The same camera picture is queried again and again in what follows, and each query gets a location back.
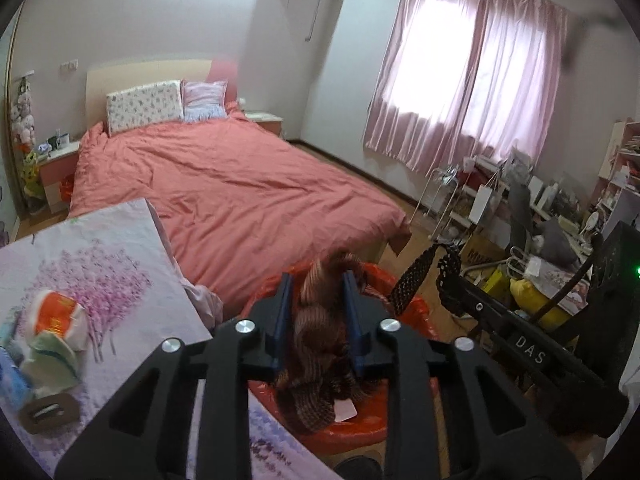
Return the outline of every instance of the wall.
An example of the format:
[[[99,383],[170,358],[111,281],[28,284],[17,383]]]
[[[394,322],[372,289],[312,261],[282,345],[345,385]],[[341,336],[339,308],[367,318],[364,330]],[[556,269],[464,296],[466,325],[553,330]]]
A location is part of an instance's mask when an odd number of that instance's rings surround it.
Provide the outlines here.
[[[18,25],[14,78],[31,79],[39,140],[57,128],[85,130],[87,69],[124,60],[232,59],[252,109],[283,116],[299,136],[318,44],[332,0],[26,0]],[[60,65],[79,60],[75,73]]]
[[[9,58],[11,35],[14,31],[15,17],[0,37],[0,246],[4,243],[6,234],[12,234],[15,220],[18,218],[14,197],[11,194],[10,178],[11,158],[14,156],[9,144],[9,135],[6,132],[6,116],[4,102],[4,78]]]
[[[423,177],[362,146],[398,1],[344,0],[326,62],[312,85],[303,139],[418,198]],[[617,9],[613,0],[552,1],[580,14]],[[590,194],[614,121],[635,114],[639,56],[630,30],[598,29],[589,36],[574,72],[561,81],[538,167],[543,178],[565,171]]]

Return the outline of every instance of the white tag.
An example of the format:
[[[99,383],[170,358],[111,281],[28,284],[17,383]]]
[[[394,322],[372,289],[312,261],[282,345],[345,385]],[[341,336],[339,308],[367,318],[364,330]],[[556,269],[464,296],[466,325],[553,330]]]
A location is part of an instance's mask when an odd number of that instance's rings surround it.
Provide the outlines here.
[[[358,414],[356,407],[351,402],[351,399],[336,400],[334,402],[335,421],[343,422],[349,420]]]

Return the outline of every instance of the floral pillow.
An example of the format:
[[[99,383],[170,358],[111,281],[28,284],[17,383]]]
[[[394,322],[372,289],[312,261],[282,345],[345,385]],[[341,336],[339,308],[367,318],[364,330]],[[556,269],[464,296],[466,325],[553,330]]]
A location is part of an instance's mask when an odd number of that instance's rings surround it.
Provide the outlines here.
[[[184,120],[188,123],[226,117],[226,81],[215,83],[182,83]]]
[[[107,94],[107,119],[111,136],[132,128],[183,118],[178,80]]]

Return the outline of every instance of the orange label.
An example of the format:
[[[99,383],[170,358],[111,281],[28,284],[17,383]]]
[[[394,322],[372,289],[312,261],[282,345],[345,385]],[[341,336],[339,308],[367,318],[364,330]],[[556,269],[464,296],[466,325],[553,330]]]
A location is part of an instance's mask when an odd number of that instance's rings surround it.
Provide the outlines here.
[[[47,330],[64,337],[71,325],[71,315],[75,308],[76,302],[71,298],[50,292],[42,301],[34,332],[37,335]]]

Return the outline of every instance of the baseboard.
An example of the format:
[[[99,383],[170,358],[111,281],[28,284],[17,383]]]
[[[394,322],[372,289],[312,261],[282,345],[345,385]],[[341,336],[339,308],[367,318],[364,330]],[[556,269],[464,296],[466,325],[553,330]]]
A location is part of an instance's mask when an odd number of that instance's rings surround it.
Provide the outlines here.
[[[18,237],[18,231],[20,230],[20,217],[15,218],[14,228],[11,229],[11,235],[9,236],[9,243],[15,242],[15,239]]]
[[[372,174],[369,174],[366,171],[363,171],[360,168],[357,168],[356,166],[348,163],[347,161],[342,160],[341,158],[335,155],[332,155],[331,153],[327,153],[325,150],[316,148],[312,144],[309,144],[308,142],[305,142],[302,139],[291,139],[291,140],[288,140],[287,142],[293,145],[298,144],[300,146],[304,146],[305,148],[308,148],[316,153],[319,153],[319,155],[325,156],[329,160],[337,162],[338,164],[340,164],[341,166],[344,166],[348,170],[353,171],[353,173],[357,173],[362,178],[369,180],[372,184],[375,184],[376,186],[381,187],[382,189],[388,191],[389,193],[393,193],[398,198],[401,198],[405,202],[408,202],[409,204],[411,204],[413,207],[416,207],[418,205],[418,201],[415,198],[410,197],[409,195],[403,193],[402,191],[396,189],[395,187],[390,186],[383,180],[380,180],[379,178],[373,176]]]

